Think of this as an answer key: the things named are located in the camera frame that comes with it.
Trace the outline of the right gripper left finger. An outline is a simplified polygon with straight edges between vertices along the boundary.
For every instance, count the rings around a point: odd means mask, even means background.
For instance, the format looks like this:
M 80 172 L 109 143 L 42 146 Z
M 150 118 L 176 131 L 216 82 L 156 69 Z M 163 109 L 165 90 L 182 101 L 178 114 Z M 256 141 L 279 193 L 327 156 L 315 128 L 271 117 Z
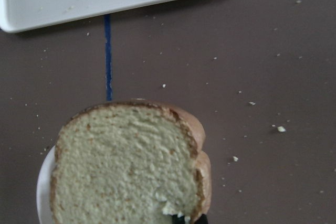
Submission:
M 178 215 L 171 215 L 172 224 L 185 224 L 185 217 Z

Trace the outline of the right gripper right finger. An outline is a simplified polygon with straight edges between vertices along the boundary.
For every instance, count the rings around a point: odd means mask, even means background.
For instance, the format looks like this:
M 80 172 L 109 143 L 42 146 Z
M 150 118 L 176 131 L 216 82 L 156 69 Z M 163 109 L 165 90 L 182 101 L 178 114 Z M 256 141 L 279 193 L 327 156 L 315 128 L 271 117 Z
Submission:
M 195 224 L 208 224 L 208 218 L 206 214 L 202 214 L 196 221 Z

